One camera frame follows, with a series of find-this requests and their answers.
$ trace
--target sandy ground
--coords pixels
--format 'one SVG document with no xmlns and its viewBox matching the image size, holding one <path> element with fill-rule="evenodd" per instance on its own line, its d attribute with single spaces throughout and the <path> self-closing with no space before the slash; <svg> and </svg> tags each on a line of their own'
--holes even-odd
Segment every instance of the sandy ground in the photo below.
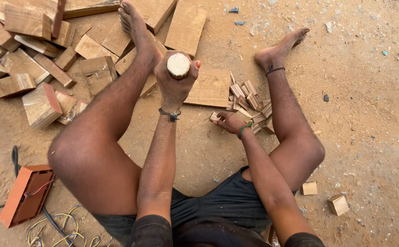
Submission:
<svg viewBox="0 0 399 247">
<path fill-rule="evenodd" d="M 317 181 L 318 195 L 298 193 L 296 200 L 326 246 L 399 246 L 399 1 L 190 2 L 208 11 L 196 57 L 202 67 L 232 70 L 237 83 L 252 81 L 263 99 L 269 97 L 268 84 L 253 60 L 254 54 L 277 44 L 292 29 L 303 25 L 312 28 L 306 41 L 291 51 L 286 76 L 311 127 L 322 131 L 318 137 L 326 158 L 309 178 Z M 235 5 L 239 14 L 224 15 L 224 9 Z M 70 22 L 78 31 L 90 23 L 88 35 L 102 42 L 115 19 L 112 12 Z M 161 42 L 170 20 L 157 35 Z M 244 26 L 235 26 L 234 21 L 243 20 L 247 21 Z M 332 24 L 332 33 L 327 32 L 327 22 Z M 75 37 L 73 46 L 79 38 Z M 57 81 L 51 84 L 90 102 L 79 67 L 74 66 L 70 73 L 78 80 L 71 90 L 62 89 Z M 329 95 L 329 102 L 323 101 L 324 94 Z M 141 98 L 129 130 L 119 141 L 140 166 L 156 126 L 160 100 L 156 89 Z M 212 110 L 219 109 L 184 105 L 181 110 L 174 186 L 186 195 L 200 196 L 247 165 L 246 155 L 234 135 L 220 135 L 221 129 L 208 120 Z M 49 144 L 62 128 L 53 123 L 46 130 L 33 130 L 21 97 L 0 99 L 0 204 L 6 201 L 15 180 L 12 146 L 20 149 L 21 165 L 46 164 Z M 278 145 L 277 138 L 263 130 L 257 138 L 267 152 Z M 327 199 L 340 193 L 346 194 L 350 211 L 338 217 L 331 213 Z M 55 214 L 77 204 L 61 181 L 56 181 L 45 206 Z M 80 232 L 90 240 L 100 235 L 101 246 L 107 245 L 109 235 L 87 211 L 78 209 L 74 214 Z M 0 225 L 0 247 L 27 246 L 27 230 L 33 223 L 35 220 L 10 229 Z M 71 232 L 72 226 L 66 229 Z M 47 223 L 40 237 L 47 246 L 60 239 Z"/>
</svg>

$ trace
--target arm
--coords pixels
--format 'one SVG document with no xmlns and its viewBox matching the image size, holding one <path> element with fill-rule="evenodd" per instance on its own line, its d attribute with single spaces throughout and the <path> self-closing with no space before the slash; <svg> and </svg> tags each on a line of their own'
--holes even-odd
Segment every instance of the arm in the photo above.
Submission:
<svg viewBox="0 0 399 247">
<path fill-rule="evenodd" d="M 218 117 L 224 118 L 225 122 L 217 121 L 215 124 L 230 133 L 235 134 L 244 124 L 233 113 L 221 112 Z M 314 234 L 287 182 L 261 147 L 251 128 L 244 128 L 241 140 L 247 154 L 254 187 L 274 225 L 280 245 L 284 246 L 286 240 L 295 233 Z"/>
<path fill-rule="evenodd" d="M 200 62 L 195 61 L 185 79 L 172 78 L 167 70 L 167 59 L 174 53 L 176 52 L 166 53 L 156 72 L 163 96 L 161 109 L 167 113 L 180 112 L 200 68 Z M 170 222 L 170 201 L 175 178 L 176 129 L 176 122 L 170 122 L 168 115 L 160 115 L 140 177 L 136 220 L 146 215 L 159 215 Z"/>
</svg>

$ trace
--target bare foot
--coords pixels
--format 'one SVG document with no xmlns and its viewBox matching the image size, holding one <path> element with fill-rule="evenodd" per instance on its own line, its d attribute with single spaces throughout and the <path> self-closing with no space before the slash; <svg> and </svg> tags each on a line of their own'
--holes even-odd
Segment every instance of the bare foot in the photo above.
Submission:
<svg viewBox="0 0 399 247">
<path fill-rule="evenodd" d="M 119 8 L 120 21 L 122 22 L 122 29 L 129 34 L 132 41 L 137 48 L 137 56 L 142 55 L 148 57 L 151 61 L 152 69 L 163 58 L 163 54 L 155 47 L 148 37 L 145 20 L 137 12 L 132 3 L 123 0 Z"/>
<path fill-rule="evenodd" d="M 309 32 L 309 27 L 303 27 L 290 32 L 283 38 L 279 45 L 265 48 L 258 52 L 254 57 L 255 61 L 265 70 L 265 72 L 270 70 L 270 65 L 273 65 L 273 69 L 284 67 L 285 58 L 291 48 L 300 44 L 305 39 L 307 32 Z"/>
</svg>

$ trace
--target leg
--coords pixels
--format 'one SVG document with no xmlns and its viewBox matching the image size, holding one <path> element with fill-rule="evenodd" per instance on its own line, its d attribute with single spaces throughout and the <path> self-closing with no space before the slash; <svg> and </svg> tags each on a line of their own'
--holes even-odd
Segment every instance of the leg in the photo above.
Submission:
<svg viewBox="0 0 399 247">
<path fill-rule="evenodd" d="M 64 128 L 48 153 L 65 186 L 88 211 L 102 215 L 137 213 L 141 168 L 117 141 L 128 128 L 146 79 L 163 57 L 149 40 L 143 18 L 129 2 L 124 4 L 119 12 L 137 47 L 134 62 Z"/>
<path fill-rule="evenodd" d="M 309 31 L 301 28 L 285 36 L 282 42 L 256 54 L 256 62 L 265 72 L 285 66 L 285 58 L 291 48 L 300 44 Z M 322 144 L 313 134 L 296 98 L 294 97 L 284 70 L 277 70 L 267 76 L 270 87 L 273 126 L 280 145 L 270 153 L 271 159 L 295 191 L 307 180 L 314 169 L 323 161 L 325 152 Z M 243 174 L 251 180 L 251 175 Z"/>
</svg>

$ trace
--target man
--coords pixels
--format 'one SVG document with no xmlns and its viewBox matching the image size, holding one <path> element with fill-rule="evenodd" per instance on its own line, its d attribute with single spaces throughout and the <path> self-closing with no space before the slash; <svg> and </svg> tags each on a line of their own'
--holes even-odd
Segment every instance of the man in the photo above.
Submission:
<svg viewBox="0 0 399 247">
<path fill-rule="evenodd" d="M 195 198 L 172 188 L 176 116 L 198 77 L 191 63 L 185 79 L 172 78 L 167 59 L 153 46 L 143 18 L 123 1 L 125 32 L 137 47 L 131 67 L 100 93 L 52 143 L 49 162 L 65 186 L 107 232 L 124 246 L 268 246 L 260 232 L 273 224 L 285 247 L 322 247 L 302 216 L 293 191 L 323 161 L 324 149 L 301 112 L 285 78 L 285 57 L 309 28 L 285 36 L 256 55 L 267 73 L 273 125 L 280 145 L 266 154 L 251 128 L 235 114 L 215 122 L 238 134 L 246 150 L 243 167 L 207 195 Z M 143 169 L 118 145 L 150 73 L 162 93 L 158 124 Z"/>
</svg>

